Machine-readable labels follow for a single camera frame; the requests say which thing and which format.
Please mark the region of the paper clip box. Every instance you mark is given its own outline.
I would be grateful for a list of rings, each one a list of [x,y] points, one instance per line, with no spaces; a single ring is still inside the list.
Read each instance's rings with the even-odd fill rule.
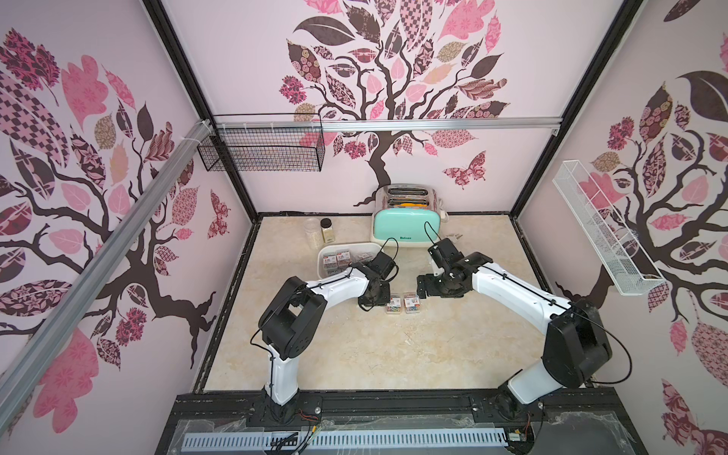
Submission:
[[[419,314],[421,312],[421,301],[416,293],[406,293],[403,296],[403,305],[406,314]]]
[[[402,298],[398,295],[392,295],[390,301],[385,306],[385,312],[388,315],[399,315],[403,312]]]

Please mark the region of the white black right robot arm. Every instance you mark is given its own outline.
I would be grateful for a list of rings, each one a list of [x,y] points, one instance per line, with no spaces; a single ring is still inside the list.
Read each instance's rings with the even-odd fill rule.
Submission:
[[[628,359],[624,377],[604,381],[604,386],[631,378],[634,360],[629,349],[604,326],[599,311],[589,301],[569,301],[528,284],[481,252],[468,256],[447,238],[428,248],[433,271],[417,277],[417,295],[459,299],[469,292],[501,303],[544,335],[538,361],[499,386],[491,406],[502,419],[514,421],[540,398],[561,389],[578,389],[593,379],[613,357],[610,341]]]

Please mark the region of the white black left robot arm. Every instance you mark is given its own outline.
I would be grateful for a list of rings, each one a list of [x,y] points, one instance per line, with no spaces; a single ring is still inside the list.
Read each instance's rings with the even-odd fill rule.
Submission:
[[[313,341],[326,311],[355,300],[369,312],[391,299],[391,282],[399,266],[384,252],[367,262],[358,262],[340,273],[305,282],[287,279],[259,319],[250,344],[268,355],[269,373],[265,392],[270,402],[283,408],[299,392],[300,356]]]

